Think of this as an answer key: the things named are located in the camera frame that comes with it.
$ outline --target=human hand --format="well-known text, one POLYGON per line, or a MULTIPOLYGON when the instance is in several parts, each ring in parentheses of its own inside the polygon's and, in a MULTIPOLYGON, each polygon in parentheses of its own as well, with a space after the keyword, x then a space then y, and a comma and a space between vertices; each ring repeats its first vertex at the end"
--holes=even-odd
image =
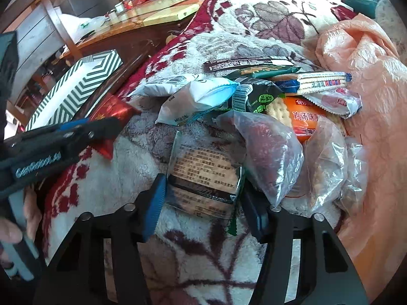
MULTIPOLYGON (((27 219, 27 236, 34 240, 35 234, 38 229, 39 222, 41 221, 42 214, 37 207, 37 194, 31 187, 24 189, 24 207, 23 214, 27 219)), ((0 217, 0 241, 7 243, 21 242, 23 234, 18 226, 5 218, 0 217)), ((0 245, 0 262, 9 263, 7 254, 3 251, 0 245)))

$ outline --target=wooden chair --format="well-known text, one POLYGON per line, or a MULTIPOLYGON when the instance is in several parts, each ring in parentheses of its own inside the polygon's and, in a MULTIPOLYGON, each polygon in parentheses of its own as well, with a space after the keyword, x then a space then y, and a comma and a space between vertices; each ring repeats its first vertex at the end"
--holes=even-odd
MULTIPOLYGON (((8 26, 36 0, 16 0, 0 17, 0 30, 8 26)), ((40 0, 38 6, 19 24, 16 29, 18 41, 19 64, 14 80, 14 86, 7 102, 7 110, 23 126, 26 126, 30 116, 22 114, 16 104, 25 91, 27 82, 34 80, 45 86, 40 77, 35 75, 38 68, 65 44, 72 52, 75 61, 82 58, 60 18, 56 14, 50 0, 40 0)))

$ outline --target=white snack bag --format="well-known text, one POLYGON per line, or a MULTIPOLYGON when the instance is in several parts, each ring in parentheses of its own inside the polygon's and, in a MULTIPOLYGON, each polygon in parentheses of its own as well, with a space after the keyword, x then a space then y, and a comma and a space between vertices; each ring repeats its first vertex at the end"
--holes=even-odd
POLYGON ((127 97, 134 95, 171 96, 190 81, 202 80, 204 78, 205 76, 203 74, 185 73, 169 78, 152 80, 146 84, 139 85, 135 90, 127 95, 127 97))
POLYGON ((228 100, 238 85, 226 78, 191 81, 164 102, 155 122, 178 126, 195 120, 203 111, 215 109, 228 100))
POLYGON ((352 117, 362 107, 360 94, 347 88, 325 90, 319 93, 303 94, 303 96, 320 108, 339 115, 343 119, 352 117))

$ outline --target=fuzzy blanket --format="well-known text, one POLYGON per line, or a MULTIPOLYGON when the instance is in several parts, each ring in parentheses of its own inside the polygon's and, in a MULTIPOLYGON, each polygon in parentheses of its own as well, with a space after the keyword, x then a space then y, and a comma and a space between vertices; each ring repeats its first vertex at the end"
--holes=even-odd
MULTIPOLYGON (((147 79, 204 73, 203 62, 219 58, 279 55, 304 71, 319 70, 315 45, 319 33, 337 22, 330 11, 334 4, 335 0, 205 0, 187 29, 141 67, 119 97, 126 99, 147 79)), ((133 117, 118 137, 113 160, 86 149, 47 195, 42 228, 48 260, 82 212, 111 213, 148 189, 157 173, 166 172, 176 128, 153 123, 162 100, 143 99, 138 104, 145 112, 133 117)), ((216 133, 199 121, 178 130, 194 137, 216 133)), ((286 199, 283 206, 300 214, 303 203, 286 199)), ((337 224, 338 210, 327 207, 324 214, 337 224)), ((250 235, 242 215, 237 229, 237 236, 231 236, 219 221, 165 205, 155 235, 139 245, 153 304, 248 304, 265 248, 250 235)), ((109 241, 105 248, 107 289, 114 299, 109 241)), ((298 242, 293 249, 286 300, 295 298, 297 288, 298 242)))

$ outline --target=green snack package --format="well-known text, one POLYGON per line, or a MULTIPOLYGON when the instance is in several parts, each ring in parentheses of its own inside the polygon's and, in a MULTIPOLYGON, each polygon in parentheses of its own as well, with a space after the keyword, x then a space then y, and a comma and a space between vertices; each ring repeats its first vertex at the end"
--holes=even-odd
POLYGON ((276 75, 296 73, 300 67, 281 66, 281 65, 259 65, 255 67, 248 67, 246 69, 233 71, 225 76, 230 80, 235 80, 240 77, 249 77, 256 79, 267 79, 275 77, 276 75))
POLYGON ((285 95, 272 81, 255 78, 237 78, 240 85, 227 102, 229 109, 261 113, 277 97, 285 95))

